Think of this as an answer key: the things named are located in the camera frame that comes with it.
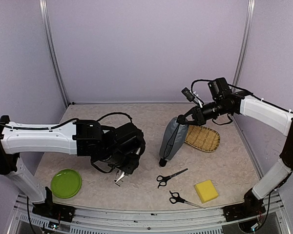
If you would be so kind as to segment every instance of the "white wall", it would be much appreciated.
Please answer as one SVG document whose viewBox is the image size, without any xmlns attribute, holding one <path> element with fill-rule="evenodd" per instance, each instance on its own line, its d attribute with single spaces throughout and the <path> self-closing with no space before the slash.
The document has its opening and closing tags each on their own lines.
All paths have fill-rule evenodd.
<svg viewBox="0 0 293 234">
<path fill-rule="evenodd" d="M 39 1 L 0 0 L 0 116 L 24 123 L 56 123 L 64 105 L 55 82 Z M 41 154 L 21 155 L 34 172 Z M 0 175 L 0 234 L 19 191 Z"/>
<path fill-rule="evenodd" d="M 232 82 L 247 6 L 247 0 L 48 1 L 70 101 L 186 102 L 181 90 L 195 79 Z M 197 90 L 211 99 L 206 84 Z"/>
<path fill-rule="evenodd" d="M 239 86 L 293 110 L 293 0 L 256 0 Z M 237 118 L 264 172 L 277 161 L 285 137 L 246 117 Z M 293 175 L 280 194 L 293 227 Z"/>
</svg>

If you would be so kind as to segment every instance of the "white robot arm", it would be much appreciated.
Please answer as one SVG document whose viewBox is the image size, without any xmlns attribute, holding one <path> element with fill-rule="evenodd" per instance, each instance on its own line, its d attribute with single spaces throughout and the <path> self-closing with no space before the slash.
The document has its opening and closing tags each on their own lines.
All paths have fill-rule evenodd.
<svg viewBox="0 0 293 234">
<path fill-rule="evenodd" d="M 217 119 L 220 115 L 239 114 L 261 121 L 287 137 L 280 159 L 244 195 L 244 203 L 224 207 L 227 221 L 255 216 L 259 212 L 264 213 L 263 198 L 273 189 L 283 185 L 293 171 L 293 113 L 268 103 L 245 89 L 233 93 L 229 87 L 233 86 L 228 85 L 225 78 L 209 80 L 208 86 L 214 102 L 203 106 L 197 105 L 186 114 L 178 116 L 177 122 L 179 124 L 201 126 L 206 124 L 208 119 Z M 182 90 L 182 93 L 189 101 L 194 101 L 196 98 L 188 88 Z M 188 116 L 191 116 L 193 120 L 187 120 Z"/>
<path fill-rule="evenodd" d="M 33 213 L 71 222 L 75 208 L 53 203 L 52 193 L 43 187 L 20 158 L 22 152 L 58 152 L 89 156 L 91 165 L 104 161 L 120 175 L 129 175 L 139 165 L 145 150 L 143 132 L 132 122 L 118 128 L 104 126 L 100 120 L 71 119 L 59 125 L 34 125 L 0 118 L 0 175 L 13 181 L 33 202 Z"/>
</svg>

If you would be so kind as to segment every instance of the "table surface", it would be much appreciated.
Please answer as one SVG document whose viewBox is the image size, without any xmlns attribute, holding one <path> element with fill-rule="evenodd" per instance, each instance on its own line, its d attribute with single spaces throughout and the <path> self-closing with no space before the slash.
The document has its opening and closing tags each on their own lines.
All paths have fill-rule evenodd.
<svg viewBox="0 0 293 234">
<path fill-rule="evenodd" d="M 102 174 L 90 165 L 89 157 L 77 157 L 59 153 L 45 153 L 35 176 L 44 186 L 49 186 L 52 177 L 60 170 L 70 168 L 80 173 L 83 184 L 72 198 L 55 202 L 115 210 L 159 211 L 191 209 L 192 206 L 169 201 L 169 191 L 179 192 L 188 201 L 201 205 L 194 185 L 211 179 L 219 197 L 203 204 L 204 207 L 227 205 L 241 202 L 247 190 L 258 181 L 254 166 L 234 124 L 218 126 L 208 121 L 207 127 L 220 134 L 219 148 L 205 153 L 183 144 L 166 167 L 161 168 L 159 149 L 168 122 L 184 114 L 191 104 L 89 104 L 70 105 L 62 121 L 78 117 L 98 119 L 110 112 L 125 112 L 132 116 L 133 123 L 145 134 L 146 151 L 140 165 L 130 176 L 126 176 L 121 187 L 114 184 L 116 170 Z M 110 116 L 101 124 L 118 127 L 125 124 L 125 116 Z M 217 121 L 226 122 L 225 117 Z M 168 176 L 184 168 L 188 170 L 171 179 L 166 187 L 157 189 L 158 175 Z"/>
</svg>

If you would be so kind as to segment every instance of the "scissors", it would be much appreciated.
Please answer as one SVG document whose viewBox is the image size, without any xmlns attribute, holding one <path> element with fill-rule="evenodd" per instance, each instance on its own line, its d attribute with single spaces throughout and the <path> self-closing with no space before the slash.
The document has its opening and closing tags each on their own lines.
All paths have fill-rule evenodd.
<svg viewBox="0 0 293 234">
<path fill-rule="evenodd" d="M 160 182 L 159 185 L 157 186 L 157 188 L 159 188 L 160 186 L 163 186 L 163 187 L 166 186 L 166 185 L 167 185 L 167 181 L 169 181 L 171 178 L 173 178 L 173 177 L 175 177 L 175 176 L 177 176 L 177 175 L 179 175 L 179 174 L 185 172 L 186 170 L 187 170 L 187 168 L 185 168 L 185 169 L 183 169 L 182 171 L 179 171 L 179 172 L 177 172 L 177 173 L 175 173 L 175 174 L 169 175 L 169 176 L 162 176 L 162 175 L 159 175 L 159 176 L 156 178 L 156 180 L 157 180 L 158 182 Z"/>
<path fill-rule="evenodd" d="M 187 200 L 184 200 L 183 198 L 180 197 L 179 193 L 178 192 L 174 192 L 172 193 L 171 191 L 169 191 L 170 194 L 171 194 L 171 198 L 169 199 L 169 201 L 171 202 L 171 204 L 176 204 L 177 202 L 181 202 L 181 203 L 186 203 L 190 206 L 195 206 L 195 207 L 199 207 L 199 208 L 203 208 L 205 209 L 204 207 L 202 206 L 199 206 L 199 205 L 196 205 L 192 202 L 189 202 Z"/>
</svg>

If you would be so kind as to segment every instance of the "green plate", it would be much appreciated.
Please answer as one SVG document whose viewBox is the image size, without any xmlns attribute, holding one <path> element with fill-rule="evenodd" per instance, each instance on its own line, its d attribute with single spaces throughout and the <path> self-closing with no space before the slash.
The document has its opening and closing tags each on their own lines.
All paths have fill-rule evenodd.
<svg viewBox="0 0 293 234">
<path fill-rule="evenodd" d="M 59 171 L 51 181 L 51 191 L 59 198 L 75 196 L 82 186 L 80 174 L 71 169 Z"/>
</svg>

